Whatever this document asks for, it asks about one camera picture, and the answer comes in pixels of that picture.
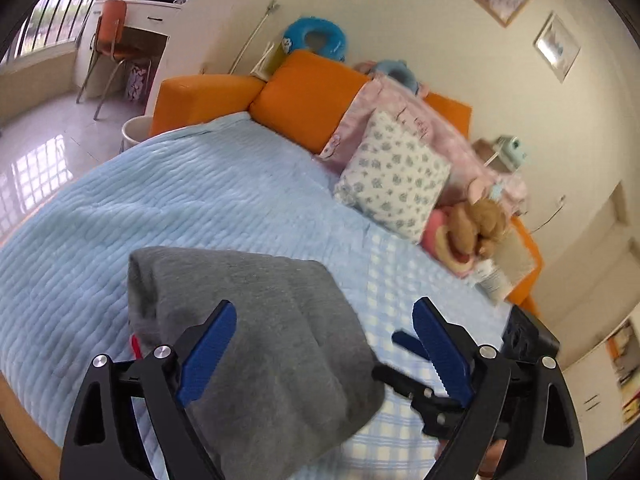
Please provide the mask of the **person right hand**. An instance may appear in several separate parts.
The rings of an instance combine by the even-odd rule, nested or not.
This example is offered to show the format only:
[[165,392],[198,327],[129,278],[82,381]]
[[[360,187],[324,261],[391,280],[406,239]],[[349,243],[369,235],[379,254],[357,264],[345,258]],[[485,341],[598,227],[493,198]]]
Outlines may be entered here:
[[477,479],[492,479],[497,470],[500,458],[506,446],[506,440],[498,439],[488,448],[483,461],[478,467]]

